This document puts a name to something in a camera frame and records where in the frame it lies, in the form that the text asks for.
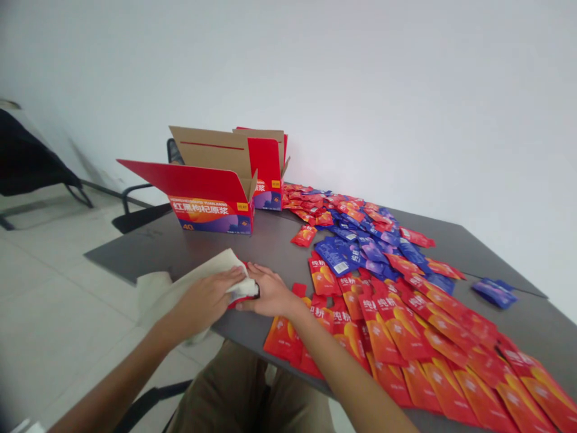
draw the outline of chair backrest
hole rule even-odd
[[[174,141],[174,138],[169,138],[168,141],[166,142],[166,151],[168,152],[169,164],[174,161],[182,165],[185,164],[184,160],[182,159],[182,156],[180,156],[180,151],[179,148],[176,146],[176,141]]]

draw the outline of hand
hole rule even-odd
[[[204,331],[221,318],[230,303],[230,287],[246,278],[242,266],[194,283],[180,301],[155,325],[171,349]]]
[[[293,310],[305,304],[291,292],[282,278],[269,268],[248,263],[248,276],[258,283],[259,299],[236,304],[240,311],[254,311],[263,316],[290,317]]]

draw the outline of cardboard box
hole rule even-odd
[[[283,131],[244,127],[233,129],[233,132],[248,137],[252,174],[258,170],[254,207],[282,210],[282,178],[290,160],[285,161],[287,135]]]
[[[171,126],[185,165],[117,161],[164,192],[185,230],[250,235],[258,171],[248,139],[231,132]]]

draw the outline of box lid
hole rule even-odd
[[[253,178],[249,173],[249,179],[241,179],[230,170],[127,159],[117,161],[166,195],[176,197],[248,203],[257,186],[258,173]]]

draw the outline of leg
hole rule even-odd
[[[251,351],[225,341],[187,389],[168,433],[250,431],[266,386],[265,370],[266,363]]]
[[[333,432],[329,399],[291,373],[278,369],[263,416],[264,432]]]

